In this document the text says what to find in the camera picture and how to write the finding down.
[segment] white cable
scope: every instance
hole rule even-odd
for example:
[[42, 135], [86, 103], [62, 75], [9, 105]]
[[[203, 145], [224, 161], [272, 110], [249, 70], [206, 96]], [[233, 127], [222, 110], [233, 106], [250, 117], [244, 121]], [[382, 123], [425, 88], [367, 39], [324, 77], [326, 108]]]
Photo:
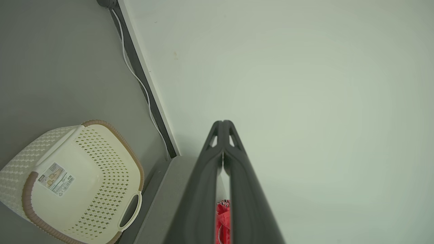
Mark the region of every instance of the white cable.
[[148, 90], [146, 90], [146, 87], [143, 85], [143, 83], [141, 82], [141, 80], [137, 77], [136, 74], [134, 74], [134, 71], [131, 69], [131, 67], [128, 65], [127, 62], [127, 58], [125, 57], [125, 44], [124, 44], [124, 32], [122, 31], [122, 25], [121, 25], [121, 21], [119, 20], [118, 15], [115, 13], [115, 10], [112, 9], [113, 14], [115, 15], [118, 24], [119, 24], [119, 29], [121, 30], [121, 41], [122, 41], [122, 55], [124, 56], [124, 61], [125, 64], [127, 65], [128, 69], [130, 70], [131, 74], [134, 75], [134, 77], [139, 81], [140, 85], [143, 87], [143, 89], [145, 90], [146, 93], [146, 97], [148, 98], [148, 108], [149, 108], [149, 115], [151, 117], [151, 121], [154, 124], [155, 128], [157, 129], [158, 133], [160, 134], [161, 139], [163, 139], [163, 144], [164, 144], [164, 148], [166, 149], [166, 160], [169, 160], [169, 152], [167, 150], [167, 146], [166, 146], [166, 141], [164, 140], [163, 135], [161, 134], [160, 130], [158, 129], [157, 123], [155, 122], [155, 119], [152, 115], [151, 112], [151, 99], [149, 98], [149, 94], [148, 94]]

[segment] red fabric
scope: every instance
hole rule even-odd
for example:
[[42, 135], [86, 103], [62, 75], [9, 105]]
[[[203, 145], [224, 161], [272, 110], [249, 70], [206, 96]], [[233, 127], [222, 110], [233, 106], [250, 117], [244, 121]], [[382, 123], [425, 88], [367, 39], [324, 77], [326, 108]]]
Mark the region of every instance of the red fabric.
[[216, 212], [216, 244], [230, 244], [230, 201], [217, 203]]

